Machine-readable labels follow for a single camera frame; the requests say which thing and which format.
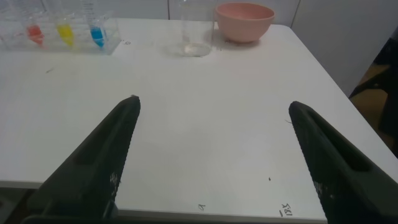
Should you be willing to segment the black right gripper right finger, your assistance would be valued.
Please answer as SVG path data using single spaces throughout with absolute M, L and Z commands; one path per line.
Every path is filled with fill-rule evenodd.
M 397 223 L 397 182 L 311 107 L 289 115 L 328 223 Z

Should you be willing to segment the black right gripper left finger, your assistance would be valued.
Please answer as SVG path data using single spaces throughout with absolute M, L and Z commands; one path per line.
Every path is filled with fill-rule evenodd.
M 116 223 L 138 96 L 120 101 L 27 201 L 24 223 Z

